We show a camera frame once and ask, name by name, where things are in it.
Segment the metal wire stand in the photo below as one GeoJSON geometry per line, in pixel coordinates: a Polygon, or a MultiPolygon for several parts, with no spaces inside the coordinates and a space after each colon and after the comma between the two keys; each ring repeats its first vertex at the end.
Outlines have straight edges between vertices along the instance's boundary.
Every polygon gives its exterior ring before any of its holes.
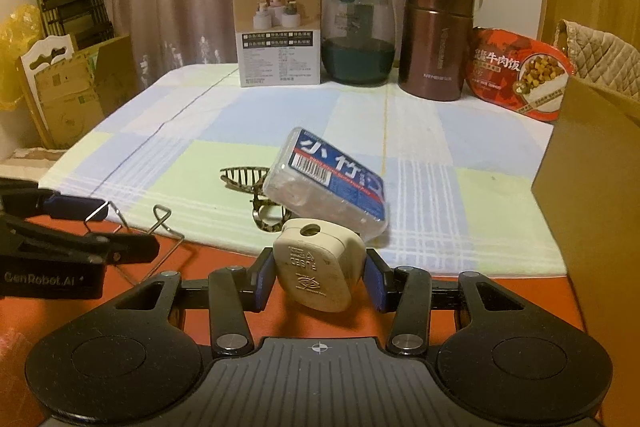
{"type": "Polygon", "coordinates": [[[155,204],[152,213],[155,221],[144,231],[131,228],[122,212],[110,200],[93,210],[84,219],[87,236],[107,241],[107,244],[110,245],[107,263],[113,265],[115,270],[131,286],[136,286],[152,277],[184,242],[184,235],[168,225],[168,220],[172,215],[170,208],[155,204]],[[111,211],[118,218],[119,225],[113,231],[105,233],[94,231],[91,223],[104,220],[111,211]],[[156,237],[157,232],[165,232],[174,240],[174,245],[170,246],[168,251],[163,254],[160,252],[160,240],[156,237]],[[152,267],[141,279],[136,279],[125,269],[122,269],[123,265],[141,265],[141,263],[149,262],[152,263],[152,267]]]}

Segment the cream three-pin plug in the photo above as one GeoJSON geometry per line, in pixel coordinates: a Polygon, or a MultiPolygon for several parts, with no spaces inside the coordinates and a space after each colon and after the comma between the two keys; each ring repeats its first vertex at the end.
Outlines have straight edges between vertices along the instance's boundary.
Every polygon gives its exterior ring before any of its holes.
{"type": "Polygon", "coordinates": [[[283,290],[296,303],[322,312],[349,308],[366,254],[357,233],[322,220],[288,220],[273,242],[283,290]]]}

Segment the clear dental floss pick box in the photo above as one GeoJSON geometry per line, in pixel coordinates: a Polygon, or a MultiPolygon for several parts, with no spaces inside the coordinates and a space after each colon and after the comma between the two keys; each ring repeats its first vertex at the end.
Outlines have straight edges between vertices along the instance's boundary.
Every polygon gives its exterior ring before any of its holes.
{"type": "Polygon", "coordinates": [[[288,135],[262,191],[295,216],[341,225],[363,242],[382,235],[388,225],[383,179],[302,127],[288,135]]]}

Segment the cardboard boxes on floor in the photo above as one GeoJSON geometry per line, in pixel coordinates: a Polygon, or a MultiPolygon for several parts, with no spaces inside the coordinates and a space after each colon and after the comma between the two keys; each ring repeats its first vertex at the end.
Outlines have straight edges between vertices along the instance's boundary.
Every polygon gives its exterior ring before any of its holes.
{"type": "Polygon", "coordinates": [[[130,37],[76,52],[46,72],[39,87],[55,147],[74,145],[140,92],[130,37]]]}

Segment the white carved chair back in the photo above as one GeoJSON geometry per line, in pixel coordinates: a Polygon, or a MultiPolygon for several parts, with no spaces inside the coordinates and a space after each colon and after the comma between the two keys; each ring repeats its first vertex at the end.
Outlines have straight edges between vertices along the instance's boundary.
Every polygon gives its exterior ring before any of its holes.
{"type": "Polygon", "coordinates": [[[71,35],[47,36],[36,41],[16,62],[21,72],[20,86],[32,121],[45,148],[55,148],[54,140],[43,112],[40,83],[52,67],[69,60],[76,52],[71,35]]]}

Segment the open brown cardboard box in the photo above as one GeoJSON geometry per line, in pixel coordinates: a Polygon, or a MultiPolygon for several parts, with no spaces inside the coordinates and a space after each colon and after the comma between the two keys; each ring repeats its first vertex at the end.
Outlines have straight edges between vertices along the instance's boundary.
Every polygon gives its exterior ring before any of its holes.
{"type": "Polygon", "coordinates": [[[568,80],[532,187],[587,332],[608,351],[608,426],[639,422],[639,104],[568,80]]]}

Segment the striped hair claw clip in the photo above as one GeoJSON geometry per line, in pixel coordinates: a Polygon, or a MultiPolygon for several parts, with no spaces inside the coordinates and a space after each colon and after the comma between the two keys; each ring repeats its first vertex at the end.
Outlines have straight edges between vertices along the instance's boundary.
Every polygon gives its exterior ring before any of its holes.
{"type": "Polygon", "coordinates": [[[268,198],[262,187],[269,173],[268,167],[235,166],[222,168],[220,179],[233,191],[252,195],[252,217],[259,230],[268,233],[281,232],[283,225],[292,218],[292,211],[268,198]]]}

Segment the yellow plastic bag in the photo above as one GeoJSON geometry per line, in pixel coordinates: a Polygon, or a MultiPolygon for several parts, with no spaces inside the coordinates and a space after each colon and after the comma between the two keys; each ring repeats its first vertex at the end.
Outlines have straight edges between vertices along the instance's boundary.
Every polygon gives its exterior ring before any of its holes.
{"type": "Polygon", "coordinates": [[[43,36],[39,9],[32,4],[18,6],[0,27],[0,106],[12,112],[23,98],[16,61],[43,36]]]}

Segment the red beef rice meal bowl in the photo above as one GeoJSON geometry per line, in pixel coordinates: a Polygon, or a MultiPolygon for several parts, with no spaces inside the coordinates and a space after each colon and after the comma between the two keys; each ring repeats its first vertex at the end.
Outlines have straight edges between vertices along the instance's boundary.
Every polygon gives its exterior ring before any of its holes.
{"type": "Polygon", "coordinates": [[[543,122],[558,119],[574,66],[548,43],[503,29],[475,28],[465,80],[473,94],[543,122]]]}

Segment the beige quilted chair cover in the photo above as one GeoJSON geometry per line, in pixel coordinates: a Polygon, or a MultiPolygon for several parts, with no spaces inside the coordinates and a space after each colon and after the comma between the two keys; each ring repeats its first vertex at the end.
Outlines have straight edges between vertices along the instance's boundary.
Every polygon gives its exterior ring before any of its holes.
{"type": "Polygon", "coordinates": [[[553,45],[567,56],[578,78],[639,101],[640,55],[631,44],[610,32],[560,20],[553,45]]]}

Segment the white humidifier product box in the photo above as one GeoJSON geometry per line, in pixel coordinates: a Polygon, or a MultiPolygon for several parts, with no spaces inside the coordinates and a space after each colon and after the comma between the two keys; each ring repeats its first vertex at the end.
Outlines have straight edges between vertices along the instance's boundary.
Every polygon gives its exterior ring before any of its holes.
{"type": "Polygon", "coordinates": [[[243,88],[320,82],[322,0],[233,0],[243,88]]]}

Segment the brown metal thermos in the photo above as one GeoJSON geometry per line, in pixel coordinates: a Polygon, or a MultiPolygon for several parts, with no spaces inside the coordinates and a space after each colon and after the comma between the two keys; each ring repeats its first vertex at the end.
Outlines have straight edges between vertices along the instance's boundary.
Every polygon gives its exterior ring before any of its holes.
{"type": "Polygon", "coordinates": [[[461,96],[475,0],[406,0],[398,83],[427,100],[461,96]]]}

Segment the dark green glass jar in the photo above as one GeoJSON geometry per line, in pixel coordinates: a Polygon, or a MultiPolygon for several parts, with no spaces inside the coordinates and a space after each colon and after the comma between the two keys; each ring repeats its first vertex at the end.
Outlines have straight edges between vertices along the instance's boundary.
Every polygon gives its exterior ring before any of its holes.
{"type": "Polygon", "coordinates": [[[393,0],[326,0],[321,58],[334,80],[369,86],[390,75],[395,60],[393,0]]]}

